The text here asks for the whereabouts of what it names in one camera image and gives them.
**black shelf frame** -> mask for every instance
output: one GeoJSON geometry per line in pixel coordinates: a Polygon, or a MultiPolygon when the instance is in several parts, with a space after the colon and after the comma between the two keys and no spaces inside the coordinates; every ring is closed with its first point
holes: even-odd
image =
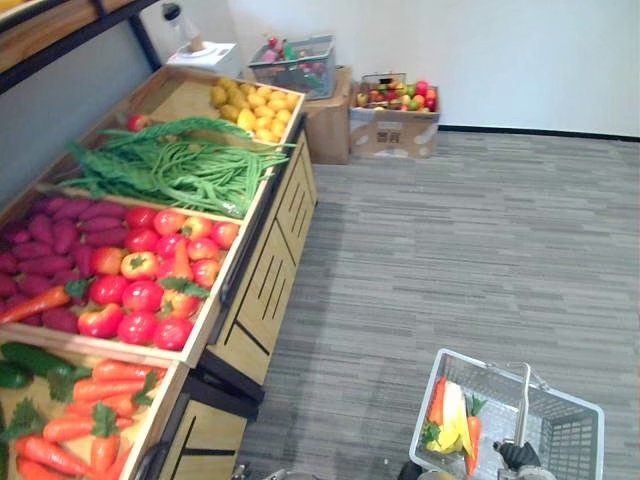
{"type": "MultiPolygon", "coordinates": [[[[35,3],[31,7],[25,6],[14,15],[4,15],[0,17],[0,33],[47,10],[57,7],[66,1],[68,0],[44,0],[35,3]]],[[[80,45],[85,44],[92,38],[95,38],[124,21],[129,23],[145,55],[149,68],[152,71],[158,70],[162,64],[139,15],[140,11],[157,1],[158,0],[134,0],[111,13],[107,13],[102,0],[91,0],[98,18],[0,73],[0,94],[11,89],[26,78],[29,78],[63,55],[66,55],[80,45]]]]}

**baseboard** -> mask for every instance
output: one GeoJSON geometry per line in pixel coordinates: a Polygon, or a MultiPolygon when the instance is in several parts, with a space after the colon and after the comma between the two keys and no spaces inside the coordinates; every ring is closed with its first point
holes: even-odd
{"type": "Polygon", "coordinates": [[[472,127],[467,125],[439,125],[443,132],[479,132],[479,133],[511,133],[519,135],[543,135],[550,137],[595,138],[598,140],[620,140],[622,142],[640,142],[640,137],[627,135],[609,135],[606,133],[565,132],[562,130],[538,130],[535,128],[506,127],[472,127]]]}

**gray shopping basket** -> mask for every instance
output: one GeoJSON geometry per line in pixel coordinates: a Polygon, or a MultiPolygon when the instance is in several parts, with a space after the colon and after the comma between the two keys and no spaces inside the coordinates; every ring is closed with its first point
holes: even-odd
{"type": "MultiPolygon", "coordinates": [[[[420,406],[409,456],[425,469],[448,472],[457,478],[466,478],[462,455],[431,452],[421,444],[431,394],[443,375],[460,385],[467,397],[473,394],[487,400],[479,415],[483,428],[478,467],[473,478],[495,480],[496,472],[503,464],[493,443],[514,438],[523,379],[452,350],[438,351],[420,406]]],[[[604,412],[599,406],[539,381],[530,384],[528,413],[525,440],[537,451],[542,467],[553,473],[557,480],[602,480],[604,412]]]]}

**gray carpet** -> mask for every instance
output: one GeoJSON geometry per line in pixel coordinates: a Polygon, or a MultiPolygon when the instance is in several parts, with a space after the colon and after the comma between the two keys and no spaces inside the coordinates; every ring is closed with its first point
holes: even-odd
{"type": "Polygon", "coordinates": [[[439,348],[530,362],[606,414],[636,480],[638,144],[440,133],[422,161],[315,167],[319,204],[240,454],[395,478],[439,348]]]}

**cardboard box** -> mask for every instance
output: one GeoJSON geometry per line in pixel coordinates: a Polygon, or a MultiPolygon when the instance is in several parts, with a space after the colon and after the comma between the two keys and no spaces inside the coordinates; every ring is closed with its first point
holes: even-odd
{"type": "Polygon", "coordinates": [[[349,162],[349,104],[351,67],[336,69],[336,89],[331,98],[309,100],[306,133],[311,161],[344,165],[349,162]]]}
{"type": "Polygon", "coordinates": [[[436,112],[402,112],[357,107],[354,94],[349,121],[351,153],[428,158],[436,147],[439,120],[439,96],[436,112]]]}

